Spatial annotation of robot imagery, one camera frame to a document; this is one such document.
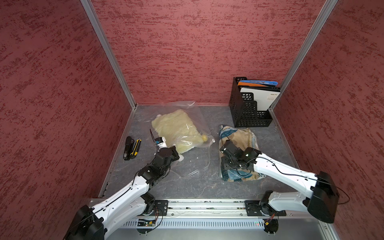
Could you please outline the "aluminium corner post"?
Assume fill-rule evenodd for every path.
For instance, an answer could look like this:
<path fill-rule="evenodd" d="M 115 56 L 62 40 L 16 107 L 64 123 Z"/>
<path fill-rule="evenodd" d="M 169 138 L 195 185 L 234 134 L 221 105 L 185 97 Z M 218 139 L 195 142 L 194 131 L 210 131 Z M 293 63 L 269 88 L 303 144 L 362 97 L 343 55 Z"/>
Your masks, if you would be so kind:
<path fill-rule="evenodd" d="M 326 23 L 327 19 L 329 18 L 330 14 L 334 10 L 335 6 L 337 5 L 338 0 L 326 0 L 323 7 L 321 8 L 316 20 L 314 21 L 310 31 L 308 32 L 298 54 L 296 55 L 290 69 L 288 70 L 282 85 L 281 85 L 281 93 L 278 96 L 278 98 L 272 103 L 270 107 L 270 111 L 274 111 L 276 108 L 279 100 L 282 98 L 284 91 L 287 89 L 288 85 L 290 84 L 291 80 L 293 79 L 295 73 L 299 69 L 302 61 L 306 57 L 308 51 L 312 47 L 313 43 L 315 42 L 317 36 L 319 35 L 320 31 L 322 30 L 324 24 Z"/>
<path fill-rule="evenodd" d="M 108 38 L 105 34 L 105 31 L 103 30 L 103 27 L 102 27 L 102 24 L 97 16 L 97 13 L 95 11 L 95 8 L 92 4 L 92 1 L 89 1 L 89 0 L 80 0 L 87 16 L 88 16 L 88 19 L 90 20 L 90 23 L 99 39 L 99 42 L 100 44 L 102 45 L 103 47 L 103 50 L 114 70 L 114 73 L 123 89 L 123 92 L 127 98 L 127 100 L 129 101 L 130 103 L 130 106 L 133 110 L 136 110 L 137 108 L 137 103 L 136 101 L 134 100 L 134 97 L 133 97 L 133 94 L 131 93 L 130 89 L 129 89 L 129 86 L 127 84 L 127 81 L 124 77 L 124 74 L 121 70 L 121 67 L 116 59 L 116 56 L 112 50 L 112 47 L 108 41 Z"/>

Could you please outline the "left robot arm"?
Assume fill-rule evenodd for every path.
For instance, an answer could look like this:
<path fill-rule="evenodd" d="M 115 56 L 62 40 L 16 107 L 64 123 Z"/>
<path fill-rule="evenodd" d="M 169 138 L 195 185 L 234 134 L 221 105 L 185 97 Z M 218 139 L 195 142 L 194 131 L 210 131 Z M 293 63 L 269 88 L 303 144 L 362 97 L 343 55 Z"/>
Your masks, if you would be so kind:
<path fill-rule="evenodd" d="M 106 240 L 126 221 L 154 211 L 155 198 L 149 190 L 167 175 L 180 156 L 175 146 L 161 148 L 134 179 L 105 201 L 81 207 L 64 237 L 65 240 Z"/>

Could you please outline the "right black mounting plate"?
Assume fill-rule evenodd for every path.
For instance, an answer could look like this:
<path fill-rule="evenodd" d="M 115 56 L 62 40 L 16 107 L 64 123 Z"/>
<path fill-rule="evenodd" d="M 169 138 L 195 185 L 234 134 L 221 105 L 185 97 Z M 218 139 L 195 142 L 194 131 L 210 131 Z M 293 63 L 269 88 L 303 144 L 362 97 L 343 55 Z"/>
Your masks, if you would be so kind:
<path fill-rule="evenodd" d="M 248 217 L 286 217 L 286 211 L 276 211 L 269 204 L 260 201 L 244 201 Z"/>

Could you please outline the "clear plastic vacuum bag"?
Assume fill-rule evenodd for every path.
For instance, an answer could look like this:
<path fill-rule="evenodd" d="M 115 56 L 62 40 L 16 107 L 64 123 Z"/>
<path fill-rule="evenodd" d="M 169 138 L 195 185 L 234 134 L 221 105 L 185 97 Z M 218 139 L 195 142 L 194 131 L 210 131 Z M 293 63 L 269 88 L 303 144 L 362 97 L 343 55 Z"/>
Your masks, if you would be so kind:
<path fill-rule="evenodd" d="M 176 147 L 180 159 L 172 163 L 171 171 L 178 177 L 192 178 L 209 168 L 215 139 L 195 101 L 151 106 L 145 123 L 168 147 Z"/>

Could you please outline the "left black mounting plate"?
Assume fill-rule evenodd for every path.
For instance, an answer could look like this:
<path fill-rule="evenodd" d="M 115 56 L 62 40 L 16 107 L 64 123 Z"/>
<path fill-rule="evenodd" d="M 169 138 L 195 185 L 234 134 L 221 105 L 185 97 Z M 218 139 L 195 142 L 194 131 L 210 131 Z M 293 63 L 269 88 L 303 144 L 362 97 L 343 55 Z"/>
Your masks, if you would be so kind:
<path fill-rule="evenodd" d="M 144 212 L 142 213 L 143 216 L 156 216 L 157 214 L 160 214 L 161 216 L 167 215 L 168 212 L 168 200 L 153 200 L 150 201 Z"/>

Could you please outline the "black mounting plate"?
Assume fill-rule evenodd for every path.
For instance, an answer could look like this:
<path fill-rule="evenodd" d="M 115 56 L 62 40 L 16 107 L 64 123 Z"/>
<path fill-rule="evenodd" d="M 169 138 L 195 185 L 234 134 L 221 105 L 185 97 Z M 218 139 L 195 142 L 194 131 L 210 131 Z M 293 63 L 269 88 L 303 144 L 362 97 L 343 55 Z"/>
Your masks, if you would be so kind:
<path fill-rule="evenodd" d="M 142 213 L 143 216 L 156 216 L 157 214 L 160 214 L 161 216 L 167 215 L 168 212 L 168 200 L 153 200 L 150 201 L 144 212 Z"/>
<path fill-rule="evenodd" d="M 276 211 L 269 204 L 260 201 L 244 201 L 248 217 L 286 217 L 286 211 Z"/>

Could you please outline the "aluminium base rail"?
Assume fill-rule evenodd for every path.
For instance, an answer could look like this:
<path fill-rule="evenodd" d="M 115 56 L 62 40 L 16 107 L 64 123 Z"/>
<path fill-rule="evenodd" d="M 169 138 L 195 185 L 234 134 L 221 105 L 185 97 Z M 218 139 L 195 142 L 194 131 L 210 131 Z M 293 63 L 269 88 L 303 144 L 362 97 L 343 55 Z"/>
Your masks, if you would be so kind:
<path fill-rule="evenodd" d="M 155 198 L 144 196 L 139 197 L 134 200 L 132 203 L 128 204 L 128 209 L 134 207 L 137 204 L 144 204 L 144 210 L 146 209 L 147 204 L 150 201 L 156 200 Z M 181 215 L 189 215 L 189 216 L 202 216 L 205 215 L 219 215 L 225 216 L 226 218 L 229 216 L 247 216 L 247 212 L 245 210 L 244 201 L 236 201 L 236 200 L 196 200 L 196 199 L 187 199 L 187 200 L 168 200 L 168 212 L 166 216 L 181 216 Z M 287 216 L 309 216 L 307 210 L 299 211 L 299 210 L 283 210 L 286 211 Z"/>

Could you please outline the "black mesh file organizer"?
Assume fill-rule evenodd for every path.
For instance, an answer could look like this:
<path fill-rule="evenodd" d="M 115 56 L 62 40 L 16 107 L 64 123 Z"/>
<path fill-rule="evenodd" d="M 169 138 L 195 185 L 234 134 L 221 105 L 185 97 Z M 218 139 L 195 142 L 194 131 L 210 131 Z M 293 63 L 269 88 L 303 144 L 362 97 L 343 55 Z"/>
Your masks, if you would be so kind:
<path fill-rule="evenodd" d="M 234 77 L 229 102 L 235 128 L 268 127 L 272 122 L 270 112 L 259 111 L 253 93 L 241 93 L 238 82 L 245 77 Z"/>

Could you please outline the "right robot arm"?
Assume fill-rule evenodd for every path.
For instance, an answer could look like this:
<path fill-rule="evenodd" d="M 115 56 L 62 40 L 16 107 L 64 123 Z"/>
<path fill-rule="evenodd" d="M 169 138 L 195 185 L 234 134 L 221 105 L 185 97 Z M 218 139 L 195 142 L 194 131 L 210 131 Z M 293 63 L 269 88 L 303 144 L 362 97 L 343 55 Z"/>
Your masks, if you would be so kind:
<path fill-rule="evenodd" d="M 246 207 L 270 218 L 285 211 L 309 213 L 315 219 L 332 224 L 341 204 L 340 188 L 326 172 L 305 172 L 274 160 L 254 148 L 242 150 L 227 140 L 221 147 L 224 170 L 248 170 L 266 175 L 295 189 L 292 193 L 266 191 L 261 200 Z"/>

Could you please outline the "white paper folder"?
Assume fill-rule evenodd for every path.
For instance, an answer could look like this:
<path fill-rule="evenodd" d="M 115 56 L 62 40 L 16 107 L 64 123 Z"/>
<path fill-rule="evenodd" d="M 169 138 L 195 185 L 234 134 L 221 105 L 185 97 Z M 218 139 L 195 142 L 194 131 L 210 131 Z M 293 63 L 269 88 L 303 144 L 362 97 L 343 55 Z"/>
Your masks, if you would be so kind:
<path fill-rule="evenodd" d="M 241 88 L 241 93 L 252 93 L 254 101 L 257 102 L 258 111 L 267 111 L 276 98 L 280 95 L 280 90 L 258 90 L 251 88 Z"/>

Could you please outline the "yellow black utility knife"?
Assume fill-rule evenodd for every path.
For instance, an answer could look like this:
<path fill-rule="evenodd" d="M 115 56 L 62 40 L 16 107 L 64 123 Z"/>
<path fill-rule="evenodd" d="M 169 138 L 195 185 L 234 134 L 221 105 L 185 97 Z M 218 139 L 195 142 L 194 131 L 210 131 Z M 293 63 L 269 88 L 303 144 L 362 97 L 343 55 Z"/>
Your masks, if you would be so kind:
<path fill-rule="evenodd" d="M 136 141 L 135 146 L 133 147 L 133 151 L 130 154 L 130 159 L 134 159 L 138 155 L 138 152 L 139 152 L 140 146 L 141 146 L 141 142 L 142 142 L 141 139 L 138 139 Z"/>

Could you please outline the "orange folder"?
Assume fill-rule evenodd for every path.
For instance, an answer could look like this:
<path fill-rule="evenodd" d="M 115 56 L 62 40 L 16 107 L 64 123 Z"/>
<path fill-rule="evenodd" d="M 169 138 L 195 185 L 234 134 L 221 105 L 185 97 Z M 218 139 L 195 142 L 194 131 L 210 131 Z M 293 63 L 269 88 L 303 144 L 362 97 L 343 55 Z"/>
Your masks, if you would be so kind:
<path fill-rule="evenodd" d="M 238 86 L 245 86 L 245 87 L 271 87 L 274 88 L 276 86 L 271 86 L 271 85 L 262 85 L 262 84 L 254 84 L 254 83 L 244 83 L 242 81 L 238 82 Z"/>

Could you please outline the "blue folder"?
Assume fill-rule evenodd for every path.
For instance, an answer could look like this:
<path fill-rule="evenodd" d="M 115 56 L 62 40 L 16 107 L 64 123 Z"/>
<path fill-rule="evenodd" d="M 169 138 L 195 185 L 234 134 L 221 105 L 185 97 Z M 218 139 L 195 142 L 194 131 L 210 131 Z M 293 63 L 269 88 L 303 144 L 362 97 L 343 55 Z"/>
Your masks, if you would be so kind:
<path fill-rule="evenodd" d="M 263 81 L 263 80 L 242 80 L 244 83 L 254 83 L 254 84 L 262 84 L 262 85 L 271 85 L 277 86 L 278 82 L 276 81 Z"/>

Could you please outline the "right aluminium corner post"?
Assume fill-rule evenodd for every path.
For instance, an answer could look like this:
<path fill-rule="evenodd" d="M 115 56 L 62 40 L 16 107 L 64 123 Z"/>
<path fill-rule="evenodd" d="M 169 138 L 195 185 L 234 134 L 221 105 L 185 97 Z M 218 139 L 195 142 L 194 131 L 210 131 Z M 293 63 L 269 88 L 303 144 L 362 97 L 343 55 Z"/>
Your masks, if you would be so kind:
<path fill-rule="evenodd" d="M 302 61 L 306 57 L 308 51 L 312 47 L 313 43 L 315 42 L 317 36 L 319 35 L 320 31 L 322 30 L 324 24 L 326 23 L 327 19 L 329 18 L 330 14 L 334 10 L 335 6 L 337 5 L 338 0 L 326 0 L 323 7 L 321 8 L 316 20 L 314 21 L 310 31 L 308 32 L 298 54 L 296 55 L 290 69 L 288 70 L 282 85 L 281 85 L 281 93 L 278 96 L 278 98 L 272 103 L 270 107 L 270 111 L 274 111 L 276 108 L 279 100 L 282 98 L 284 91 L 287 89 L 288 85 L 290 84 L 291 80 L 293 79 L 295 73 L 299 69 Z"/>

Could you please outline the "left aluminium corner post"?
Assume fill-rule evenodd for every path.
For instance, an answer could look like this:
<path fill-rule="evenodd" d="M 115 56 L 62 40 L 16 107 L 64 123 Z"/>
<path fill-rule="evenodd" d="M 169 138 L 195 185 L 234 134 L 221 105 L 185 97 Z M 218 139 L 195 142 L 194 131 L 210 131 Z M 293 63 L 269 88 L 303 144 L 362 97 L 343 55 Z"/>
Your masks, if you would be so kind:
<path fill-rule="evenodd" d="M 95 11 L 95 8 L 92 4 L 92 1 L 89 1 L 89 0 L 80 0 L 87 16 L 88 16 L 88 19 L 90 20 L 90 23 L 99 39 L 99 42 L 100 44 L 102 45 L 103 47 L 103 50 L 114 70 L 114 73 L 123 89 L 123 92 L 127 98 L 127 100 L 129 101 L 130 103 L 130 106 L 133 110 L 136 110 L 137 108 L 137 103 L 136 101 L 134 100 L 134 97 L 133 97 L 133 94 L 131 93 L 130 89 L 129 89 L 129 86 L 127 84 L 127 81 L 124 77 L 124 74 L 121 70 L 121 67 L 116 59 L 116 56 L 112 50 L 112 47 L 108 41 L 108 38 L 105 34 L 105 31 L 103 30 L 103 27 L 102 27 L 102 24 L 97 16 L 97 13 Z"/>

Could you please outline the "yellow fleece blanket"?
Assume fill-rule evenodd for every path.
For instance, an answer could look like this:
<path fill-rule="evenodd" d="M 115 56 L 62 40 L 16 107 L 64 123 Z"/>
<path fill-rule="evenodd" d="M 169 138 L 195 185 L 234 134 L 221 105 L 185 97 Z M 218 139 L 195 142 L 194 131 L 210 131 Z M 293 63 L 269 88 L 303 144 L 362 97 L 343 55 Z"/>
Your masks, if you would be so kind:
<path fill-rule="evenodd" d="M 151 125 L 158 136 L 164 137 L 167 145 L 175 146 L 180 154 L 212 144 L 212 135 L 205 122 L 182 109 L 157 115 Z"/>

